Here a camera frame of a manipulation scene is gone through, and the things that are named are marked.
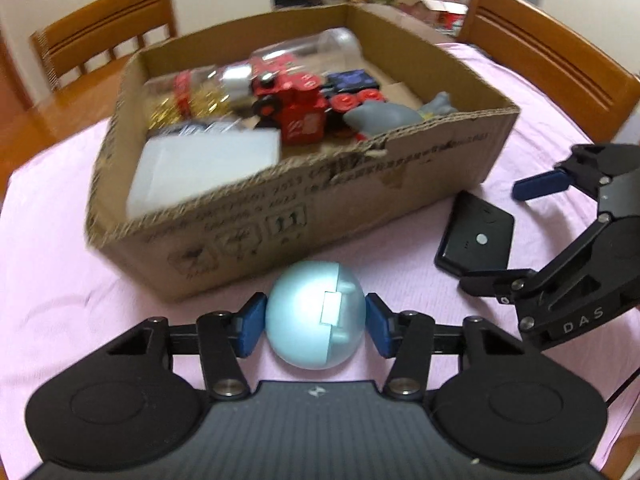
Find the chair backrest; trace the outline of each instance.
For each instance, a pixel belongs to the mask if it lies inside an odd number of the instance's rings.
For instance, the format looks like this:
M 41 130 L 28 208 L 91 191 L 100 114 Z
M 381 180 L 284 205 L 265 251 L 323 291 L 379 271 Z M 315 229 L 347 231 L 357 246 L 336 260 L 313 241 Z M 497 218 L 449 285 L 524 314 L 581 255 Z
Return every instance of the chair backrest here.
M 524 76 L 595 142 L 611 140 L 640 98 L 635 75 L 523 0 L 471 0 L 458 41 Z
M 75 68 L 85 74 L 85 63 L 102 52 L 116 59 L 114 48 L 131 38 L 143 48 L 144 33 L 163 25 L 177 36 L 171 0 L 97 0 L 36 31 L 31 43 L 55 90 L 63 74 Z

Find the wooden table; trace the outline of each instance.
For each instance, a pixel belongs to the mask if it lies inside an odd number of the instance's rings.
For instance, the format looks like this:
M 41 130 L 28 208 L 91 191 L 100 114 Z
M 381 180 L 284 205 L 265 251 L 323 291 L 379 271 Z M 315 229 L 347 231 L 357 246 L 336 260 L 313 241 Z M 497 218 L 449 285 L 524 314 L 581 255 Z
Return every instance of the wooden table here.
M 69 83 L 0 130 L 0 202 L 10 175 L 31 157 L 113 113 L 122 57 Z

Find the red toy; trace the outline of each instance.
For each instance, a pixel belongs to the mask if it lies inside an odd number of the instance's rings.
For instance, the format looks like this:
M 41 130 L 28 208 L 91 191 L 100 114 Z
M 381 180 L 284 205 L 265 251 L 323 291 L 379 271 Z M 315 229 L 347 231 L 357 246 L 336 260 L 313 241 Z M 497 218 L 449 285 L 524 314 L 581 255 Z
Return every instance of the red toy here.
M 266 72 L 254 80 L 254 113 L 280 127 L 283 144 L 311 144 L 324 137 L 329 103 L 314 74 Z

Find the background cardboard box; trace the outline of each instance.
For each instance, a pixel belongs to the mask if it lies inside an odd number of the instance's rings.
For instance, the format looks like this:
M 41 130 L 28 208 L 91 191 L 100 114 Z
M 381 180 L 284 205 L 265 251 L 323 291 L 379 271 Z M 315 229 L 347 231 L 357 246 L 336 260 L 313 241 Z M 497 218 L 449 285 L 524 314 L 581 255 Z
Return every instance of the background cardboard box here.
M 375 140 L 286 158 L 274 168 L 175 207 L 127 220 L 146 138 L 151 77 L 246 59 L 258 47 L 348 27 L 367 62 L 421 102 L 447 91 L 461 112 Z M 86 235 L 133 279 L 173 301 L 288 264 L 314 249 L 482 182 L 518 108 L 443 50 L 369 12 L 340 5 L 223 23 L 131 58 L 95 162 Z

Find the black electronic device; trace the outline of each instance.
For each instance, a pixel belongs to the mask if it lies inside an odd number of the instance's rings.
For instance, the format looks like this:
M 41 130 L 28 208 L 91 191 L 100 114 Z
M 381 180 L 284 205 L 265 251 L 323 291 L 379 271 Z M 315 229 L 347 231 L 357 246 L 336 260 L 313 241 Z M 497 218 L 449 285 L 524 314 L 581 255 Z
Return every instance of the black electronic device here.
M 458 277 L 472 270 L 506 269 L 513 225 L 513 216 L 506 211 L 460 192 L 436 253 L 436 266 Z
M 593 330 L 640 303 L 640 146 L 577 144 L 553 171 L 518 181 L 516 200 L 574 186 L 598 203 L 594 222 L 539 272 L 468 272 L 462 290 L 513 303 L 540 349 Z
M 372 381 L 264 381 L 238 365 L 266 297 L 195 324 L 150 318 L 41 386 L 26 409 L 44 460 L 30 480 L 602 480 L 599 393 L 480 317 L 437 325 L 367 295 L 367 330 L 395 358 Z M 172 373 L 199 354 L 206 390 Z M 460 373 L 427 391 L 432 356 Z

